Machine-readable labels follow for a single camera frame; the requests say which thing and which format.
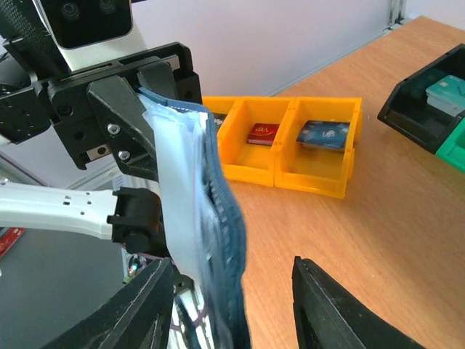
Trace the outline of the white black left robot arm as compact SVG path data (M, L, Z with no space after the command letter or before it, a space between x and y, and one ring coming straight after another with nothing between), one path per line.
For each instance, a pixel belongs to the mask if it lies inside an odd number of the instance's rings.
M33 183L68 188L107 165L156 181L141 89L202 101L190 50L148 48L132 1L1 3L1 154Z

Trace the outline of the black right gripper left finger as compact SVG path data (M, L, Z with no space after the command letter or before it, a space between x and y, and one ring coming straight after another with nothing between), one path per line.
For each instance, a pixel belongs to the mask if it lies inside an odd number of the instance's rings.
M174 300L169 259L143 269L104 305L45 348L166 348Z

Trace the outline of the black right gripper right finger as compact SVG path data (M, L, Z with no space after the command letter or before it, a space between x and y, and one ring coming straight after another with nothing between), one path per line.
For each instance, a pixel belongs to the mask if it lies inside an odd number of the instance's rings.
M300 348L421 348L310 259L294 259L294 319Z

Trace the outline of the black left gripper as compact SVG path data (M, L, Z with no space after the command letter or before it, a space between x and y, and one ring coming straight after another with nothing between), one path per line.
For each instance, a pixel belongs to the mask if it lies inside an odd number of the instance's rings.
M48 80L54 130L77 168L106 145L125 175L157 181L155 138L137 94L201 103L191 52L171 43Z

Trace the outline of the blue zip card holder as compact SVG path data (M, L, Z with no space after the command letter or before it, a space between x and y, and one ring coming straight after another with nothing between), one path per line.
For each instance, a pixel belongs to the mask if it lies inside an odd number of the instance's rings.
M138 97L155 139L171 258L201 290L215 348L250 348L242 286L246 226L222 171L214 115L146 88Z

